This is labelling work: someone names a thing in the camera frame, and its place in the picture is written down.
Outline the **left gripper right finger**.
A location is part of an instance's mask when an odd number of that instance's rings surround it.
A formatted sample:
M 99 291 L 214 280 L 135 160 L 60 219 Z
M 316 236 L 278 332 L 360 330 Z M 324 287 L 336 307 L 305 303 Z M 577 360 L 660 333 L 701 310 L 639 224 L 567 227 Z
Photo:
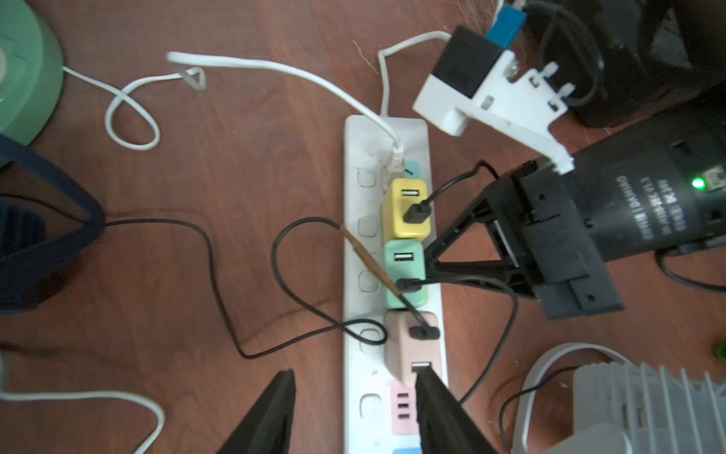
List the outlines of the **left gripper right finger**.
M 417 373 L 415 391 L 423 454 L 496 453 L 432 368 Z

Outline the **pink USB charger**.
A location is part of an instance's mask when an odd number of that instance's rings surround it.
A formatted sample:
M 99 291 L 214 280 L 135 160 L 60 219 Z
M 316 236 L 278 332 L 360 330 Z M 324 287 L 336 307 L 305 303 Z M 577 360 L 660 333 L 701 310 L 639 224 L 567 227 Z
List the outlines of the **pink USB charger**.
M 418 332 L 421 325 L 407 311 L 391 310 L 385 315 L 388 340 L 385 345 L 385 361 L 389 372 L 401 384 L 414 388 L 418 373 L 431 367 L 442 376 L 442 340 L 437 316 L 423 312 L 425 321 L 436 328 L 434 339 L 421 339 Z

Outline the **green USB charger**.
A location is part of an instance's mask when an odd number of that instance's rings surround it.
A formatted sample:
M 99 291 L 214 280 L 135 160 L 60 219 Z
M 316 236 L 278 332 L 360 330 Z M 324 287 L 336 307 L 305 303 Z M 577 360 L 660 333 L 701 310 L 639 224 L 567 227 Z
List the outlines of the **green USB charger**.
M 384 270 L 397 283 L 400 279 L 424 280 L 425 261 L 423 244 L 415 239 L 394 239 L 383 248 Z M 414 308 L 422 308 L 428 303 L 426 288 L 417 291 L 402 291 Z M 388 309 L 403 309 L 405 306 L 390 291 L 386 292 Z

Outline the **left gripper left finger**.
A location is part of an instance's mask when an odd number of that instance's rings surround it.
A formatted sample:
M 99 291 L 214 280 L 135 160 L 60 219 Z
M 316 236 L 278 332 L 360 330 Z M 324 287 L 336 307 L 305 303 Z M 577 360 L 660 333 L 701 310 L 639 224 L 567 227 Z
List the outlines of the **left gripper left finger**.
M 295 401 L 294 371 L 277 373 L 217 453 L 289 453 Z

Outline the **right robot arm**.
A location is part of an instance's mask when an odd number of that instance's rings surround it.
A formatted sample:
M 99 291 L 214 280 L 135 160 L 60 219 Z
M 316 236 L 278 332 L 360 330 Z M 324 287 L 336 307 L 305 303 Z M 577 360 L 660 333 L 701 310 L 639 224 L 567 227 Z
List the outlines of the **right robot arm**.
M 414 104 L 447 134 L 476 120 L 538 158 L 425 249 L 427 276 L 510 291 L 551 319 L 622 309 L 610 261 L 725 243 L 725 75 L 690 60 L 669 1 L 518 1 L 457 28 Z

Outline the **yellow USB charger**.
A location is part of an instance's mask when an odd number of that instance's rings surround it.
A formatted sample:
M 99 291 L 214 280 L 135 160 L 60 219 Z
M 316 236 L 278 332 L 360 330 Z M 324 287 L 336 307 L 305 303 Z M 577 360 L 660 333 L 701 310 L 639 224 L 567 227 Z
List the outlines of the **yellow USB charger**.
M 397 178 L 391 182 L 381 204 L 383 242 L 415 239 L 423 242 L 431 234 L 431 220 L 407 222 L 408 210 L 428 197 L 427 183 L 421 179 Z

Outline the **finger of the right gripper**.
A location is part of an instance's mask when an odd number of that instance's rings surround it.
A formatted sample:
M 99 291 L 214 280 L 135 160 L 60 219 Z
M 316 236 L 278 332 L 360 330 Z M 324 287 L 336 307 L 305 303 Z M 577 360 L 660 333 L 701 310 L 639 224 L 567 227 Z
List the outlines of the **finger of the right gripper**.
M 442 262 L 427 261 L 427 280 L 441 284 L 467 284 L 484 291 L 505 293 L 511 291 L 518 297 L 535 298 L 536 295 L 525 274 L 504 261 Z
M 442 261 L 446 253 L 470 228 L 482 225 L 499 253 L 498 260 L 475 260 L 465 262 Z M 458 215 L 453 223 L 425 248 L 427 267 L 510 267 L 510 253 L 507 252 L 504 236 L 496 226 L 495 211 L 484 195 L 477 196 Z

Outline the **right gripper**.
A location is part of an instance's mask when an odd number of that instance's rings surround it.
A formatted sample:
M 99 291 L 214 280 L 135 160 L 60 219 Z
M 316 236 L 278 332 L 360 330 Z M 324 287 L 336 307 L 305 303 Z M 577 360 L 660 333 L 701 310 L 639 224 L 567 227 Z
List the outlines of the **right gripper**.
M 725 101 L 695 101 L 485 190 L 499 236 L 549 319 L 622 309 L 609 262 L 725 242 Z

